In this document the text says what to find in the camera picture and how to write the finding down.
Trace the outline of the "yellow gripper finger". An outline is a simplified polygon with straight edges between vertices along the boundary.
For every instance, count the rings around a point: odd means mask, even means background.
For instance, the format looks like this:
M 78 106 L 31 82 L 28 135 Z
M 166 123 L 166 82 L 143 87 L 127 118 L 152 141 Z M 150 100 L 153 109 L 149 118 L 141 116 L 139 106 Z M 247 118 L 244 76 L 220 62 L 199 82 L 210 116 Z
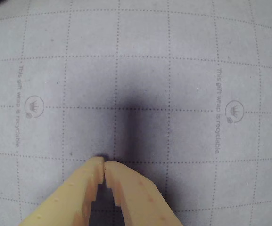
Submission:
M 156 185 L 126 165 L 105 162 L 107 188 L 121 208 L 126 226 L 181 226 Z
M 104 158 L 92 157 L 69 176 L 21 226 L 87 226 L 91 203 L 104 181 Z

